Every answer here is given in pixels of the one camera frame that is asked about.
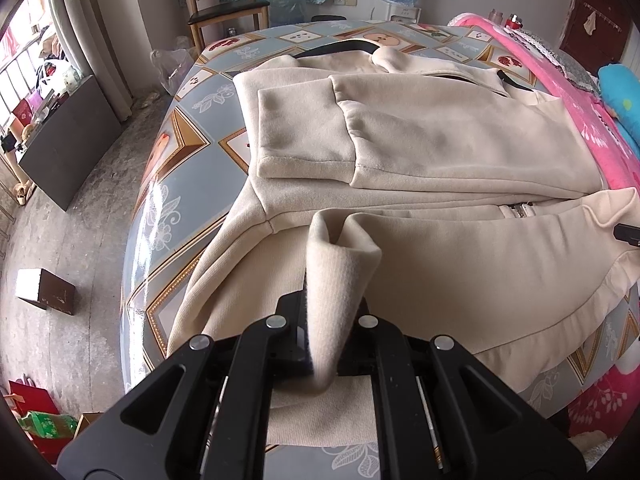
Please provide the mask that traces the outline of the red gift bag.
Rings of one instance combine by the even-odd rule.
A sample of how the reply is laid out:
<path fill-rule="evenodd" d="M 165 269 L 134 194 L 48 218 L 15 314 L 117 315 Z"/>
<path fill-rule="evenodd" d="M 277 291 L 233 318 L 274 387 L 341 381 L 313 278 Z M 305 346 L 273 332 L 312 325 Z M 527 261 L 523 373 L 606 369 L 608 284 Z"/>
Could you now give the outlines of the red gift bag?
<path fill-rule="evenodd" d="M 3 397 L 27 439 L 49 464 L 55 465 L 62 449 L 73 440 L 78 420 L 62 414 L 43 388 L 9 382 Z"/>

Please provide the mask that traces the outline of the dark red door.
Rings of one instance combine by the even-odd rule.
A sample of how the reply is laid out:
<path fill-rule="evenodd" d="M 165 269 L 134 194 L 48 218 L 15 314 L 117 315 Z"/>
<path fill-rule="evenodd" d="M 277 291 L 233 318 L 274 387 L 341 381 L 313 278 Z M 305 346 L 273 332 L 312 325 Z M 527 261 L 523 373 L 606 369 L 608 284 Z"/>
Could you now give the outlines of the dark red door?
<path fill-rule="evenodd" d="M 570 0 L 560 49 L 597 76 L 601 67 L 620 62 L 630 32 L 622 0 Z"/>

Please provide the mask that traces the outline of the beige zip jacket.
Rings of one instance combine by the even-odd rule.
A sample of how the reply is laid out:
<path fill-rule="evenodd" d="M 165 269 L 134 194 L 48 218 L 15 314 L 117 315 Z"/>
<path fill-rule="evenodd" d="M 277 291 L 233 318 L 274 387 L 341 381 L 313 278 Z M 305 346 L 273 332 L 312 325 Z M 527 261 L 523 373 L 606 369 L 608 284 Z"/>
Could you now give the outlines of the beige zip jacket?
<path fill-rule="evenodd" d="M 307 274 L 312 372 L 274 393 L 272 444 L 375 438 L 370 380 L 336 372 L 362 298 L 523 391 L 638 282 L 638 249 L 613 235 L 638 224 L 638 192 L 604 185 L 554 96 L 386 47 L 282 55 L 233 83 L 248 176 L 168 347 L 242 333 Z"/>

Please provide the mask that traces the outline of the fruit pattern table cover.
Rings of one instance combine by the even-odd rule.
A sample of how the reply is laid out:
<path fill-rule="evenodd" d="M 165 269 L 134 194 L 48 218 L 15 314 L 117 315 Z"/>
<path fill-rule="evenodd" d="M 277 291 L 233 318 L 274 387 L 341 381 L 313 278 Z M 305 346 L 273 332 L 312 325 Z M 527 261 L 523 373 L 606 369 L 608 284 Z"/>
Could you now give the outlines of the fruit pattern table cover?
<path fill-rule="evenodd" d="M 614 126 L 584 72 L 533 34 L 491 25 L 475 14 L 448 26 L 391 21 L 313 21 L 247 32 L 204 49 L 180 81 L 142 177 L 122 278 L 120 354 L 125 391 L 165 359 L 168 336 L 189 278 L 220 230 L 246 179 L 250 149 L 232 77 L 279 55 L 303 54 L 341 40 L 368 40 L 413 55 L 498 68 L 525 87 L 562 96 L 608 183 L 639 180 L 639 159 Z M 622 433 L 639 407 L 639 291 L 634 286 L 567 360 L 543 372 L 523 398 L 553 415 L 573 437 L 591 442 Z M 374 444 L 338 448 L 271 447 L 265 478 L 291 466 L 307 479 L 372 479 Z"/>

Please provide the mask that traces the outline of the wooden chair black seat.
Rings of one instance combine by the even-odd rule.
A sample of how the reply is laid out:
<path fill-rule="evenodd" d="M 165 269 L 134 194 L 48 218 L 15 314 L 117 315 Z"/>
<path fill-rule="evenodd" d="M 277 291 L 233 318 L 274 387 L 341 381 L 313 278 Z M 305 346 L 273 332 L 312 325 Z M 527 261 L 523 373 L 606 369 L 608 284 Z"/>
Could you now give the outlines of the wooden chair black seat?
<path fill-rule="evenodd" d="M 205 48 L 202 29 L 208 25 L 221 24 L 225 21 L 236 20 L 251 16 L 253 18 L 254 29 L 266 29 L 269 26 L 269 6 L 268 0 L 232 0 L 208 6 L 198 10 L 196 0 L 188 0 L 193 6 L 194 12 L 188 19 L 194 46 L 198 52 Z"/>

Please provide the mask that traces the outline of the cyan pillow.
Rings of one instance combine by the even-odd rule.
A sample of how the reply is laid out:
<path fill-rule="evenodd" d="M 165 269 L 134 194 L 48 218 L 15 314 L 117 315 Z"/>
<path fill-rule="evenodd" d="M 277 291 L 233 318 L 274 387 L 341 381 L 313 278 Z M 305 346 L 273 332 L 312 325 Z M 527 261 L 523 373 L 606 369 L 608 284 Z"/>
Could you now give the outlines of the cyan pillow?
<path fill-rule="evenodd" d="M 640 141 L 640 82 L 639 78 L 622 64 L 608 64 L 598 71 L 602 100 L 613 113 L 618 130 L 639 157 Z"/>

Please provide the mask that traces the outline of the dark grey cabinet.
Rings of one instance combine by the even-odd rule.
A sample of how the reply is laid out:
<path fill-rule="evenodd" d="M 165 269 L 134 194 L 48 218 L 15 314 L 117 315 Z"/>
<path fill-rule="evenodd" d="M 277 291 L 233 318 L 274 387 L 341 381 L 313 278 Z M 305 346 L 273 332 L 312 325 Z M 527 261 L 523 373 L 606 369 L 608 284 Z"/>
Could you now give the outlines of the dark grey cabinet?
<path fill-rule="evenodd" d="M 67 210 L 88 175 L 122 134 L 96 78 L 86 77 L 28 138 L 18 166 Z"/>

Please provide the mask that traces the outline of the empty clear water jug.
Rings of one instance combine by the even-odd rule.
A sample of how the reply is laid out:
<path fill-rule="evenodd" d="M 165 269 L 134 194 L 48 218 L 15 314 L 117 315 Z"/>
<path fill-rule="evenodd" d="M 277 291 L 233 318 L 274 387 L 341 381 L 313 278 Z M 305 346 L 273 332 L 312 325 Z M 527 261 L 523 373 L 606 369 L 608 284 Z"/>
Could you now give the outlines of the empty clear water jug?
<path fill-rule="evenodd" d="M 306 21 L 305 0 L 270 0 L 269 19 L 272 27 Z"/>

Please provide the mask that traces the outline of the white plastic bag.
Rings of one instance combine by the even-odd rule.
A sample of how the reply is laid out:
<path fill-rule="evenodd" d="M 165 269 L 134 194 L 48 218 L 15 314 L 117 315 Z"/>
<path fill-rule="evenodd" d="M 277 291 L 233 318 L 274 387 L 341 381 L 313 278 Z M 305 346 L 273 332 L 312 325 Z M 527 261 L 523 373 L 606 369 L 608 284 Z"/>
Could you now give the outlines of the white plastic bag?
<path fill-rule="evenodd" d="M 171 96 L 177 93 L 197 58 L 198 49 L 187 36 L 178 36 L 172 50 L 155 49 L 150 53 L 160 84 Z"/>

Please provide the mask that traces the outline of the brown cardboard box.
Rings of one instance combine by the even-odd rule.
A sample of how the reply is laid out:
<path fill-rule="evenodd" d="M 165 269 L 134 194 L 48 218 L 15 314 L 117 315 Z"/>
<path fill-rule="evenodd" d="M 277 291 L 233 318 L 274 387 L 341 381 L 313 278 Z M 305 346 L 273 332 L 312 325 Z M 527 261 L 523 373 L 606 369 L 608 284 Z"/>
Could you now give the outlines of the brown cardboard box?
<path fill-rule="evenodd" d="M 42 310 L 53 309 L 68 315 L 75 313 L 76 287 L 46 269 L 20 269 L 15 281 L 15 296 Z"/>

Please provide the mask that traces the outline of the white water dispenser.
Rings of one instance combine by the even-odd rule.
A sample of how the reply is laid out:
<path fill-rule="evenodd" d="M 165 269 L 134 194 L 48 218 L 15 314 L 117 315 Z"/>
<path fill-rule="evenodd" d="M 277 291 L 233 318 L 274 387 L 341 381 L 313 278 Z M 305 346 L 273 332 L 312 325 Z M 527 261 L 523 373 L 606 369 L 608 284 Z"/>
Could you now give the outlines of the white water dispenser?
<path fill-rule="evenodd" d="M 405 4 L 381 1 L 383 18 L 385 21 L 401 22 L 406 24 L 418 24 L 422 9 L 418 6 L 406 6 Z"/>

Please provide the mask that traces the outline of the red lighter bottle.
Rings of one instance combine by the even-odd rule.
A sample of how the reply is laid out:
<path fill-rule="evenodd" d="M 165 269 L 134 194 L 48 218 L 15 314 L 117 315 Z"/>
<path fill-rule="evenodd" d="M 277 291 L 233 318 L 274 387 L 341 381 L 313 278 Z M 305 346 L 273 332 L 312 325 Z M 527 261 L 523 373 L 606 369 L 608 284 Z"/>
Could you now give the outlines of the red lighter bottle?
<path fill-rule="evenodd" d="M 518 15 L 511 14 L 504 22 L 504 26 L 513 30 L 521 29 L 523 27 L 523 21 Z"/>

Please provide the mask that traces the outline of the grey curtain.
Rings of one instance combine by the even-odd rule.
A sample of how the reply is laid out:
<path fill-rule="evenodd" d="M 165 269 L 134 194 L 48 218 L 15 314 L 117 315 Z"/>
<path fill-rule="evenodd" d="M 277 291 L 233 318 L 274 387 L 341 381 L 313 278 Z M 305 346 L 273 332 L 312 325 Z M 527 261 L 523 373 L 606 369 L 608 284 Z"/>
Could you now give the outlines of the grey curtain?
<path fill-rule="evenodd" d="M 132 96 L 120 74 L 93 0 L 47 0 L 66 58 L 96 81 L 120 122 L 132 114 Z"/>

